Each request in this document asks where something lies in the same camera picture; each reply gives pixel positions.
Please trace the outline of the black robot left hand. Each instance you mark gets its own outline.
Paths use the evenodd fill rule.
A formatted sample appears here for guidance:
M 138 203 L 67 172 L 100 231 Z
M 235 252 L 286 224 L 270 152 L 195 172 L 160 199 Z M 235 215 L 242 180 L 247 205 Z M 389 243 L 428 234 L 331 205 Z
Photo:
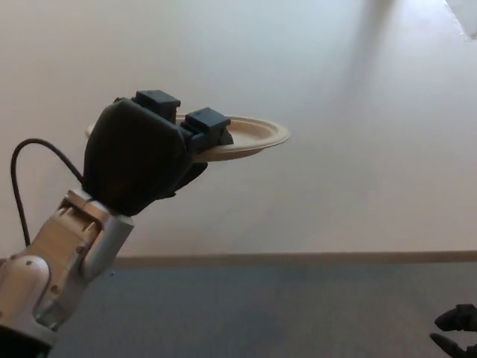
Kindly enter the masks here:
M 109 209 L 135 216 L 202 175 L 208 164 L 194 156 L 232 144 L 231 121 L 205 107 L 177 122 L 180 105 L 156 89 L 107 106 L 86 144 L 83 190 Z

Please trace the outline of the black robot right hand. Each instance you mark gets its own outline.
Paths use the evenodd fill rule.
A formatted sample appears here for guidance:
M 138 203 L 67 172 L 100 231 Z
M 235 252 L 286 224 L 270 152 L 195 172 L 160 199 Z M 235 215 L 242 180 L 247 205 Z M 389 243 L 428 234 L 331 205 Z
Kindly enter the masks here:
M 476 332 L 476 306 L 457 304 L 435 319 L 435 326 L 443 332 Z M 476 345 L 461 348 L 457 342 L 439 333 L 430 333 L 429 338 L 449 357 L 476 358 Z

